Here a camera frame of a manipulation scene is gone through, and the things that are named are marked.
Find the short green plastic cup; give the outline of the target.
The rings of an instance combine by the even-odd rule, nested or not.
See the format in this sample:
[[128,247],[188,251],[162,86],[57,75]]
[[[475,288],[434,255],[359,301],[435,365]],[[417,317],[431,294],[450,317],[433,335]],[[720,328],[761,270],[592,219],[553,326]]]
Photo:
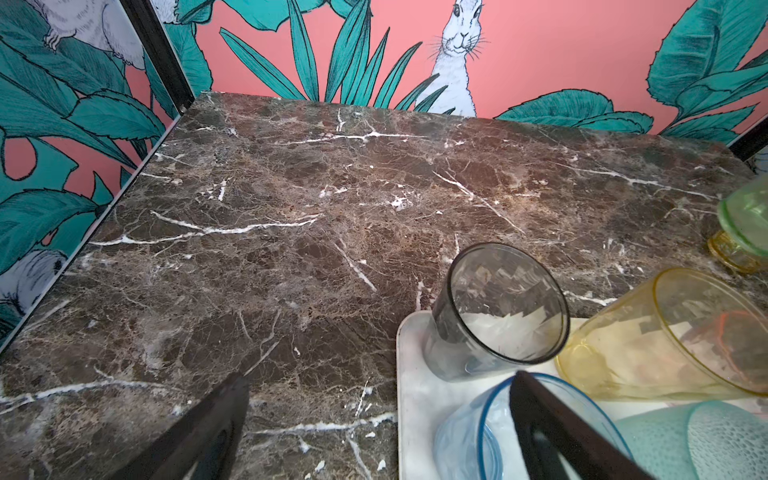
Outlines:
[[767,175],[750,180],[717,207],[719,224],[750,255],[767,257]]

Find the blue plastic cup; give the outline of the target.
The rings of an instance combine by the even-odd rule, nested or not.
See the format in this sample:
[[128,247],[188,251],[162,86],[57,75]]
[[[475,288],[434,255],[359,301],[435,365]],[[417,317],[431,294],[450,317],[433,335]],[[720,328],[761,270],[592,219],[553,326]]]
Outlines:
[[[608,415],[582,391],[544,373],[533,377],[627,458],[630,449]],[[509,407],[510,378],[453,412],[437,428],[433,457],[442,479],[527,479]]]

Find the orange plastic cup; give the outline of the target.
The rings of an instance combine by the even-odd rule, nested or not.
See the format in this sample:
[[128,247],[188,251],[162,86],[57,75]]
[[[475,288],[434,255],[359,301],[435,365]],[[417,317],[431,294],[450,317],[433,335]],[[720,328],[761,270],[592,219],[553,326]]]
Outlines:
[[690,331],[715,314],[766,315],[725,282],[671,268],[642,283],[573,331],[555,359],[559,375],[600,400],[702,400],[764,397],[703,366]]

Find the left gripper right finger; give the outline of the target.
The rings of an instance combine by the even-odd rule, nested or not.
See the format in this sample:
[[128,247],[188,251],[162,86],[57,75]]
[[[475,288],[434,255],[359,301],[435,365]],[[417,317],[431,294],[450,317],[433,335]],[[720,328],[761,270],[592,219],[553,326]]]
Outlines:
[[525,371],[511,382],[509,407],[531,479],[567,479],[564,463],[582,479],[650,477]]

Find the yellow plastic cup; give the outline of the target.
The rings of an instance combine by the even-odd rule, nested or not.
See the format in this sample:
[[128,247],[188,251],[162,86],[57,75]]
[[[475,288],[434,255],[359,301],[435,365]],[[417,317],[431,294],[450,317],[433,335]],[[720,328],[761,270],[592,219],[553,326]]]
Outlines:
[[741,274],[767,270],[767,257],[733,239],[728,232],[719,230],[712,235],[707,246],[721,263]]

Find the teal frosted plastic cup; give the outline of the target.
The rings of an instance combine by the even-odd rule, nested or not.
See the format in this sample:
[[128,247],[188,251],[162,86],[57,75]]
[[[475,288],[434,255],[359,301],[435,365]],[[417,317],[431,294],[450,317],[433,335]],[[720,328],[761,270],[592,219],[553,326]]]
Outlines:
[[616,426],[635,463],[656,479],[767,477],[767,422],[729,403],[654,410]]

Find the dark grey plastic cup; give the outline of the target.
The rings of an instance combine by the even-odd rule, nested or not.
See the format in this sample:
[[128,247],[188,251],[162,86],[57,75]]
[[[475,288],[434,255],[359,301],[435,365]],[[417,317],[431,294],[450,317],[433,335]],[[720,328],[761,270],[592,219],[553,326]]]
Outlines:
[[566,345],[569,307],[550,271],[513,246],[478,243],[453,260],[422,343],[444,381],[545,363]]

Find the beige plastic tray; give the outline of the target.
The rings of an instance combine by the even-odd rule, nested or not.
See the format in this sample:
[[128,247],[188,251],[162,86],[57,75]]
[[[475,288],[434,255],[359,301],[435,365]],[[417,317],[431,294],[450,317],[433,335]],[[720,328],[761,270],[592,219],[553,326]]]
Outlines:
[[[422,343],[431,319],[428,311],[412,313],[405,318],[397,333],[398,454],[399,476],[402,479],[442,479],[433,457],[437,428],[458,408],[512,377],[511,373],[504,372],[492,377],[452,383],[434,375],[426,365],[422,352]],[[553,363],[534,368],[532,374],[535,373],[557,377]],[[630,416],[693,404],[594,402],[615,426],[617,421]]]

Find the pink plastic cup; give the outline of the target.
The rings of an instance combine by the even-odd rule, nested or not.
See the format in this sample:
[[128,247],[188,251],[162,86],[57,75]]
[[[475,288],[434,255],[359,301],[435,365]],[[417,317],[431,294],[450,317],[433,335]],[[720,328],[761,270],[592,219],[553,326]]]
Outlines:
[[767,389],[767,325],[746,310],[715,314],[690,331],[689,350],[724,380],[754,392]]

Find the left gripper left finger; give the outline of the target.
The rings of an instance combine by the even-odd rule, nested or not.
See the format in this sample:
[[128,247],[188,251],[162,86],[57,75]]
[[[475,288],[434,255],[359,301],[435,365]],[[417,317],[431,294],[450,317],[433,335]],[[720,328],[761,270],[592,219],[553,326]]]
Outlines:
[[113,479],[228,479],[248,408],[249,382],[232,373]]

